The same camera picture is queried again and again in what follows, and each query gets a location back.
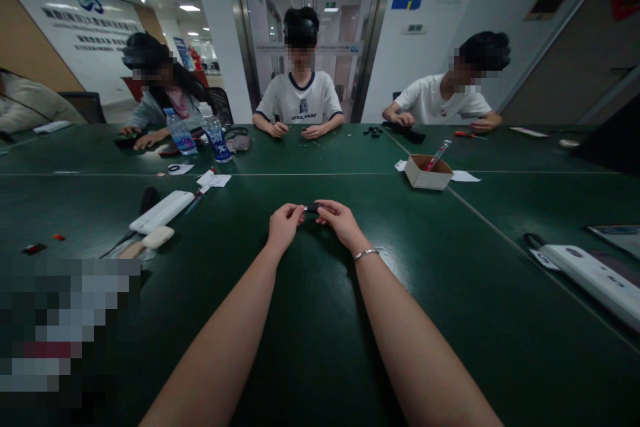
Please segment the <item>white t-shirt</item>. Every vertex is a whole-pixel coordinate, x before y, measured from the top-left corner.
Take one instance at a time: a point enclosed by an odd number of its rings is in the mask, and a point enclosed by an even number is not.
[[[402,112],[410,112],[415,123],[441,125],[456,114],[463,119],[482,117],[491,111],[485,98],[476,92],[454,93],[449,100],[440,94],[444,74],[430,75],[416,80],[395,100]]]
[[[335,115],[343,115],[331,77],[323,71],[311,73],[305,87],[293,75],[280,74],[269,83],[255,113],[267,121],[280,117],[283,123],[326,123]]]

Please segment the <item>white power strip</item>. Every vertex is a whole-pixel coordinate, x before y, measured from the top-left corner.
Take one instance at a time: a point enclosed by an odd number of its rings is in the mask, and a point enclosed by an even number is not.
[[[640,332],[638,287],[581,248],[547,244],[538,250],[623,322]]]
[[[149,235],[158,227],[167,225],[177,214],[189,205],[195,195],[191,192],[176,190],[131,222],[130,230]]]

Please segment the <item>plastic bottle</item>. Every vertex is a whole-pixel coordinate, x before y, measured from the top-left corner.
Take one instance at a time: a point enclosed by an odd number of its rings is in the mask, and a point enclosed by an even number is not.
[[[200,102],[200,113],[202,113],[202,128],[207,134],[209,145],[213,149],[215,161],[217,163],[227,163],[233,160],[231,152],[227,148],[225,133],[222,131],[222,124],[213,115],[211,106],[206,102]]]
[[[197,153],[198,149],[195,146],[193,138],[191,138],[189,129],[187,129],[182,119],[175,115],[173,109],[165,109],[165,113],[167,114],[167,128],[180,153],[183,155],[193,155]]]

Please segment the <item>black hair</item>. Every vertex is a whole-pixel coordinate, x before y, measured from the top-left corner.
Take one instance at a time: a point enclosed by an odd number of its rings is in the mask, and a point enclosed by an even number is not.
[[[318,43],[320,20],[311,7],[289,9],[285,14],[285,43],[314,47]]]
[[[509,37],[506,33],[484,31],[476,33],[459,49],[465,63],[474,66],[478,71],[499,71],[510,62]]]
[[[132,59],[135,60],[134,64],[129,63]],[[166,45],[158,42],[148,32],[134,33],[128,38],[123,61],[131,69],[142,68],[143,70],[154,70],[162,66],[162,64],[172,64],[175,85],[183,92],[195,97],[197,101],[207,102],[213,112],[217,113],[215,104],[207,94],[204,85],[200,83],[195,75],[171,57],[169,48]],[[147,85],[147,87],[162,111],[167,108],[173,108],[167,92],[162,87],[158,85]]]

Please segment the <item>small box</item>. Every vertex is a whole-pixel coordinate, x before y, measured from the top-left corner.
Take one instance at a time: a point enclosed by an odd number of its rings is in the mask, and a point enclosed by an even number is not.
[[[433,155],[412,155],[407,160],[405,173],[411,187],[426,188],[430,190],[444,190],[453,177],[453,170],[442,161],[438,160],[431,171],[423,169],[429,165]]]

